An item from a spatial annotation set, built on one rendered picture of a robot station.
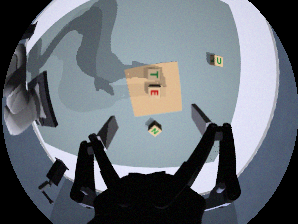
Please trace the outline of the tan flat mat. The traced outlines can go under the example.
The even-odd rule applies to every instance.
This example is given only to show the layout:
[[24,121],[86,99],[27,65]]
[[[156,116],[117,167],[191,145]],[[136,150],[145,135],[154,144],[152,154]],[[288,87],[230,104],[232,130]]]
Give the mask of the tan flat mat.
[[[160,68],[161,81],[148,81],[148,68]],[[135,117],[182,110],[177,62],[145,65],[124,71]],[[160,99],[148,98],[149,85],[161,85]]]

